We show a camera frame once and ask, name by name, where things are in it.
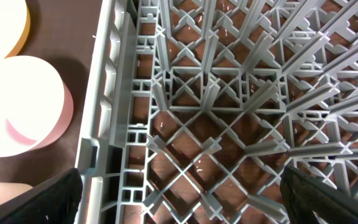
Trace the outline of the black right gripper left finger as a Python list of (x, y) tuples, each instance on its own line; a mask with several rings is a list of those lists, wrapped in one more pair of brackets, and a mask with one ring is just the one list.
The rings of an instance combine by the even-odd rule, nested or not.
[(0, 205), (0, 223), (74, 223), (83, 183), (71, 168)]

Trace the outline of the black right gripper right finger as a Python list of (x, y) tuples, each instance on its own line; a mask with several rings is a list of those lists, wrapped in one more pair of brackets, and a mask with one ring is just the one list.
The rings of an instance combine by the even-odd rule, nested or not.
[(297, 168), (284, 168), (280, 192), (291, 223), (358, 223), (358, 200)]

